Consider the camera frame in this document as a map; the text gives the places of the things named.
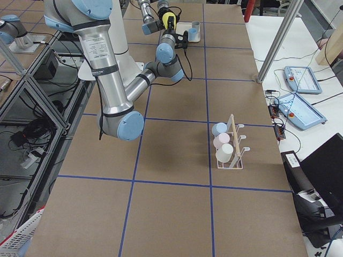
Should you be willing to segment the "yellow plastic cup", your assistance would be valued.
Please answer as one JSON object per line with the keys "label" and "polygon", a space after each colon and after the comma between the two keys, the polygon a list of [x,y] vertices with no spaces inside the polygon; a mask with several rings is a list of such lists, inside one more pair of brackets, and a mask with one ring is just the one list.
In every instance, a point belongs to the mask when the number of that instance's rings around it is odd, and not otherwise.
{"label": "yellow plastic cup", "polygon": [[173,12],[166,12],[162,16],[162,22],[164,27],[167,29],[168,27],[175,27],[176,26],[176,15]]}

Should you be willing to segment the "grey plastic cup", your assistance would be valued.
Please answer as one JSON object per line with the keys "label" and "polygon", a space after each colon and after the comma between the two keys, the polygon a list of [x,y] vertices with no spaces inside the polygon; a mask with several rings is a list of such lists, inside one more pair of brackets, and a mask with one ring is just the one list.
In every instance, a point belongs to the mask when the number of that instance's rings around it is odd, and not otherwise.
{"label": "grey plastic cup", "polygon": [[200,32],[200,22],[199,21],[193,21],[191,23],[191,28],[195,33],[199,33]]}

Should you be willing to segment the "light blue plastic cup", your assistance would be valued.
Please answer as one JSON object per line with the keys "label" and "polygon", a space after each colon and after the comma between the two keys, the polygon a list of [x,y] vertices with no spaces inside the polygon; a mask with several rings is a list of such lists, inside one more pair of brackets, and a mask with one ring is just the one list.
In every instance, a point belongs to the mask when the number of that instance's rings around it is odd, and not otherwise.
{"label": "light blue plastic cup", "polygon": [[217,137],[221,133],[226,133],[227,132],[227,124],[226,123],[216,123],[212,126],[211,132],[214,135],[214,137]]}

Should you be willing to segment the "pink plastic cup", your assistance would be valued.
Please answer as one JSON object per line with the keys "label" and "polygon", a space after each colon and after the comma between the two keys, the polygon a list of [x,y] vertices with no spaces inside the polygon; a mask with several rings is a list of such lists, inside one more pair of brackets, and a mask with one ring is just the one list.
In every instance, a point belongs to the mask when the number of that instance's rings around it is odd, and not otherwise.
{"label": "pink plastic cup", "polygon": [[214,140],[213,145],[216,149],[219,149],[223,144],[230,142],[230,136],[227,133],[220,133],[218,134]]}

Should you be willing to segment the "pale green plastic cup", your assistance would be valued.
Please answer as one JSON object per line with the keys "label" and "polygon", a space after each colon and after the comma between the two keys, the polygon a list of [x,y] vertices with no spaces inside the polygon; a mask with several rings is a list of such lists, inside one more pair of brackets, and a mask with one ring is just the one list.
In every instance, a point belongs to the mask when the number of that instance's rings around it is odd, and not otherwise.
{"label": "pale green plastic cup", "polygon": [[215,156],[219,162],[227,163],[230,161],[233,151],[233,146],[229,143],[226,143],[223,144],[219,149],[217,149]]}

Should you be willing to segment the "cream plastic tray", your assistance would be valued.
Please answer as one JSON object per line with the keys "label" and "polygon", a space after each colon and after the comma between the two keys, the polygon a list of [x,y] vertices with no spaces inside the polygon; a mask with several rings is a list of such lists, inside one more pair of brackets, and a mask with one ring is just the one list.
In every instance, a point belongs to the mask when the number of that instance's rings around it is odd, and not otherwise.
{"label": "cream plastic tray", "polygon": [[188,33],[188,41],[197,43],[200,41],[200,22],[178,22],[176,26],[176,33],[183,35],[184,32]]}

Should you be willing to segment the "red cylinder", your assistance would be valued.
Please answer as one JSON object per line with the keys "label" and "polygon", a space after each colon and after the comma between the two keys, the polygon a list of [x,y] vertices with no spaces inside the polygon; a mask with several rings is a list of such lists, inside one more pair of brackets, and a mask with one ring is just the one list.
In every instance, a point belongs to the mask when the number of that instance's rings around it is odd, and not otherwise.
{"label": "red cylinder", "polygon": [[255,2],[255,0],[247,1],[247,6],[244,12],[244,22],[249,22],[252,12],[254,10]]}

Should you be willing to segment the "orange usb hub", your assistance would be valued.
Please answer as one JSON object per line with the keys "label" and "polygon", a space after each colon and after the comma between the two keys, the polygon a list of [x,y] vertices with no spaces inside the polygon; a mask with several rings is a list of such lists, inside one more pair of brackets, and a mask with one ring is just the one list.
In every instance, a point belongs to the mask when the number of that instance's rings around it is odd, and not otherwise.
{"label": "orange usb hub", "polygon": [[270,104],[268,106],[269,114],[271,118],[279,117],[279,107],[275,104]]}
{"label": "orange usb hub", "polygon": [[274,132],[275,132],[275,137],[278,141],[286,139],[285,136],[285,126],[282,124],[274,123],[273,124]]}

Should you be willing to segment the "far blue teach pendant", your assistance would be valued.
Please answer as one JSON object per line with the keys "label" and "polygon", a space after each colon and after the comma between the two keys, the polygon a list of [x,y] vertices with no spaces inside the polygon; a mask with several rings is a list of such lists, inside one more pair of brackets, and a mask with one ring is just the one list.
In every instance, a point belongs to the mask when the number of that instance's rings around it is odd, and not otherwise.
{"label": "far blue teach pendant", "polygon": [[285,66],[284,74],[289,87],[301,94],[321,94],[322,89],[313,70],[306,66]]}

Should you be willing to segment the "blue teach pendant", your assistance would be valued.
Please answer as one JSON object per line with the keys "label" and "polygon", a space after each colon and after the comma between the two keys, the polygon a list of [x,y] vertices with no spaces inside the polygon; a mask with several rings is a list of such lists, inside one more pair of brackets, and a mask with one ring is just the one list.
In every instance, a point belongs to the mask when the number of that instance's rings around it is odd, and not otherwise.
{"label": "blue teach pendant", "polygon": [[285,66],[284,74],[289,87],[301,94],[321,94],[322,89],[313,70],[306,66]]}
{"label": "blue teach pendant", "polygon": [[324,115],[296,92],[278,97],[276,104],[281,113],[301,131],[327,121]]}

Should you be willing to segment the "near blue teach pendant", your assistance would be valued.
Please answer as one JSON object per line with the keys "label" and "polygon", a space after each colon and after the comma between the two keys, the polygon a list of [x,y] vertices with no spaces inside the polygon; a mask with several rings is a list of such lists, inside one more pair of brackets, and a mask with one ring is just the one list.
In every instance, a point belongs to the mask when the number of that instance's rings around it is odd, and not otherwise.
{"label": "near blue teach pendant", "polygon": [[276,104],[281,113],[301,131],[327,121],[324,115],[296,92],[278,97]]}

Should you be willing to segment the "near orange usb hub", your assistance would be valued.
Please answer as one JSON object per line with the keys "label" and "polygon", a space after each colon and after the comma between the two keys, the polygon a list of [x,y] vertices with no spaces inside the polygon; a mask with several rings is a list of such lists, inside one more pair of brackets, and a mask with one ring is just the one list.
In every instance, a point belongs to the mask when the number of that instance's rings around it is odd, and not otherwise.
{"label": "near orange usb hub", "polygon": [[274,123],[273,124],[274,132],[275,132],[275,137],[278,141],[286,139],[285,136],[285,126],[282,124]]}

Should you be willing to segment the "white perforated basket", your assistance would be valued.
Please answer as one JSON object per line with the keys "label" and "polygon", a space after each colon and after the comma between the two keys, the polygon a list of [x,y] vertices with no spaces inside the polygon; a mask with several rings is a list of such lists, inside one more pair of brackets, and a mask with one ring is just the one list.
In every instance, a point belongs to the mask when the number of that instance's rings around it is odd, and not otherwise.
{"label": "white perforated basket", "polygon": [[40,208],[23,225],[14,230],[4,241],[1,242],[1,256],[25,256],[44,209],[45,206]]}

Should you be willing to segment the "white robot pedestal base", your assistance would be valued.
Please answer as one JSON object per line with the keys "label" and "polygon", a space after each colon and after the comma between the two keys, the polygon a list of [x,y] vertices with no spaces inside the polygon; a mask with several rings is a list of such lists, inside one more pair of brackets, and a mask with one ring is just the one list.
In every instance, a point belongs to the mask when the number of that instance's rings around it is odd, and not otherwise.
{"label": "white robot pedestal base", "polygon": [[109,37],[124,86],[142,72],[143,63],[136,63],[129,53],[119,1],[74,1],[77,8],[97,19],[109,14]]}

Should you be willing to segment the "aluminium frame post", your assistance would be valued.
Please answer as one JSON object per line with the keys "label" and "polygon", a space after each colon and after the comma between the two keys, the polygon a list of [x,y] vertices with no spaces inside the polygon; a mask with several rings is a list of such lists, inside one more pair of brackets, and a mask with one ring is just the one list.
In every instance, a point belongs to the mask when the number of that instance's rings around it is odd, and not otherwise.
{"label": "aluminium frame post", "polygon": [[275,60],[275,57],[291,27],[293,24],[294,19],[296,18],[304,0],[296,0],[291,1],[288,10],[286,11],[286,14],[282,20],[282,23],[276,33],[276,36],[271,44],[271,47],[265,57],[265,60],[262,64],[262,67],[258,73],[257,76],[257,82],[259,84],[262,84],[273,61]]}

